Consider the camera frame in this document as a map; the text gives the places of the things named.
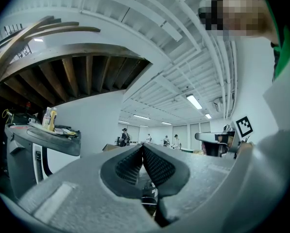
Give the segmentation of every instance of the person in black shirt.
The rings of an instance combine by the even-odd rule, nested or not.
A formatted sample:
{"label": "person in black shirt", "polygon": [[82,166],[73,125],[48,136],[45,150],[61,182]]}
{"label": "person in black shirt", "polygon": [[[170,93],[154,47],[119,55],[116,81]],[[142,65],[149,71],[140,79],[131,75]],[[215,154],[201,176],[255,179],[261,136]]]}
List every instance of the person in black shirt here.
{"label": "person in black shirt", "polygon": [[199,8],[206,30],[223,36],[265,37],[274,51],[273,81],[290,59],[290,32],[277,0],[211,0]]}
{"label": "person in black shirt", "polygon": [[129,144],[130,136],[127,133],[127,128],[123,129],[122,136],[120,138],[120,147],[125,147],[127,144]]}

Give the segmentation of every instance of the spray bottle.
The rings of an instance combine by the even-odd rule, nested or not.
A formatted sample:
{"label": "spray bottle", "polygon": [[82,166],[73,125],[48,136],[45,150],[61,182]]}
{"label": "spray bottle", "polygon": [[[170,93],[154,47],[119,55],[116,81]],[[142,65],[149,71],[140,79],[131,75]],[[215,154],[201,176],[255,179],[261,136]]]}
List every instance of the spray bottle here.
{"label": "spray bottle", "polygon": [[54,107],[53,110],[51,111],[51,120],[48,126],[48,130],[50,131],[54,131],[54,123],[55,123],[55,119],[57,116],[57,109]]}
{"label": "spray bottle", "polygon": [[50,119],[51,119],[51,108],[47,107],[47,111],[43,116],[43,120],[42,120],[42,127],[47,129],[50,123]]}

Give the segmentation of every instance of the person in white shirt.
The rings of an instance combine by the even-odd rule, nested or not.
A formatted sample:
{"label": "person in white shirt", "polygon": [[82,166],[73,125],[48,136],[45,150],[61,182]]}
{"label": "person in white shirt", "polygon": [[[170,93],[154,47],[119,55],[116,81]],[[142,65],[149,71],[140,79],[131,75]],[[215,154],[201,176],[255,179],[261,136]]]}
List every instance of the person in white shirt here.
{"label": "person in white shirt", "polygon": [[146,139],[147,140],[147,143],[151,143],[151,136],[150,136],[150,134],[148,134],[148,138]]}
{"label": "person in white shirt", "polygon": [[166,135],[163,139],[163,146],[167,147],[170,144],[170,140],[168,139],[168,136]]}
{"label": "person in white shirt", "polygon": [[178,138],[178,135],[176,134],[174,137],[175,137],[175,142],[174,142],[174,144],[171,146],[171,148],[173,148],[173,149],[177,149],[177,150],[180,150],[181,147],[182,147],[182,144],[180,143],[180,140],[179,140],[179,138]]}

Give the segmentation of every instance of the ceiling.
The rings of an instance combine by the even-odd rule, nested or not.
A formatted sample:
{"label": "ceiling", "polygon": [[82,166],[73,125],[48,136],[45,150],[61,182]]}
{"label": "ceiling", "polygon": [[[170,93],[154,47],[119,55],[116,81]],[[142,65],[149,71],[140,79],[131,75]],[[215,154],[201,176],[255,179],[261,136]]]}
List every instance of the ceiling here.
{"label": "ceiling", "polygon": [[[180,125],[208,121],[205,114],[210,114],[212,118],[224,117],[223,111],[217,112],[213,104],[215,99],[223,97],[223,93],[230,95],[226,117],[231,115],[235,105],[233,98],[236,97],[237,78],[234,49],[230,42],[219,44],[211,35],[206,38],[205,33],[196,27],[191,17],[195,16],[200,1],[185,0],[194,14],[188,16],[178,0],[14,0],[2,17],[12,18],[9,22],[29,23],[35,12],[50,11],[54,15],[55,10],[60,12],[62,21],[66,12],[79,13],[76,18],[72,18],[70,13],[68,20],[82,25],[81,20],[84,22],[90,16],[93,25],[88,25],[90,21],[86,20],[85,26],[101,28],[101,36],[112,40],[121,37],[116,40],[117,44],[124,45],[153,64],[128,87],[119,119],[135,126],[163,126],[162,121]],[[118,31],[97,25],[93,18],[108,18]],[[8,25],[7,21],[1,20],[0,26]],[[119,27],[141,40],[131,42],[132,35],[123,37]],[[210,39],[213,46],[211,51],[206,39]],[[202,106],[201,110],[186,99],[188,94],[195,96]],[[134,114],[151,120],[136,118]]]}

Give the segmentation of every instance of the fluorescent light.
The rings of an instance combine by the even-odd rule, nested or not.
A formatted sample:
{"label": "fluorescent light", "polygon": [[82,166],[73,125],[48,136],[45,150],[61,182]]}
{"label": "fluorescent light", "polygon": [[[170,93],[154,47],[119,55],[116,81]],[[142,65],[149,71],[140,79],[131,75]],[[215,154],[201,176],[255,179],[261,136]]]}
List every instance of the fluorescent light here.
{"label": "fluorescent light", "polygon": [[190,95],[187,95],[186,98],[198,109],[202,109],[202,106],[199,104],[199,102],[195,99],[195,97],[190,94]]}
{"label": "fluorescent light", "polygon": [[138,115],[133,115],[134,117],[139,117],[139,118],[142,118],[142,119],[146,119],[146,120],[150,120],[150,118],[147,118],[147,117],[143,117],[143,116],[138,116]]}

